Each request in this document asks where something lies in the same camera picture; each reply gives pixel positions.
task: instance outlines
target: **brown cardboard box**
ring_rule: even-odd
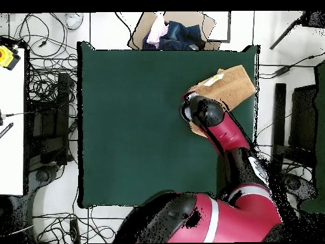
[[[217,74],[223,74],[222,79],[215,81],[211,86],[204,86],[203,84],[210,79],[208,78],[191,87],[189,92],[195,91],[221,104],[225,102],[230,111],[255,93],[255,87],[242,65],[227,70],[219,69]],[[190,122],[190,128],[195,134],[206,137],[192,122]]]
[[[220,44],[221,42],[219,41],[208,41],[204,46],[204,50],[219,50]]]
[[[142,16],[139,19],[138,25],[132,35],[132,38],[129,40],[128,46],[132,49],[137,50],[136,46],[142,50],[142,42],[146,34],[148,34],[151,30],[152,24],[156,20],[156,15],[153,12],[143,12]],[[200,25],[201,30],[201,38],[203,41],[206,41],[206,37],[208,37],[215,26],[215,21],[208,17],[207,15],[203,15],[202,13],[196,11],[166,11],[164,14],[165,22],[174,21],[183,24],[185,27],[190,27],[193,25]]]

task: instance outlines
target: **tripod leg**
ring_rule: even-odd
[[[270,47],[270,50],[273,50],[296,25],[300,24],[300,22],[301,18],[295,20],[292,24],[290,24],[289,27],[283,32],[283,34],[277,39],[277,41],[274,42],[274,44]]]

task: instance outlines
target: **green mat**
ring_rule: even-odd
[[[318,87],[315,105],[318,112],[316,128],[316,168],[315,183],[318,195],[314,200],[302,203],[302,210],[306,212],[325,213],[325,61],[315,67],[315,82]]]
[[[243,65],[253,82],[257,47],[245,52],[95,51],[78,45],[83,96],[79,204],[141,205],[166,189],[216,194],[222,166],[217,173],[214,147],[181,118],[182,95],[218,69],[235,65]],[[233,110],[250,137],[254,104],[252,96]]]

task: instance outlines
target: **pink cloth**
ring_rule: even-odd
[[[156,48],[159,48],[159,38],[164,36],[168,32],[168,25],[165,25],[164,16],[160,13],[157,14],[157,18],[152,24],[150,34],[147,39],[148,44],[155,45]]]

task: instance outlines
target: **white table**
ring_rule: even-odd
[[[0,67],[0,110],[3,114],[23,111],[24,50],[20,61],[9,71]],[[0,194],[23,194],[23,114],[5,118],[0,132],[10,123],[13,127],[0,139]]]

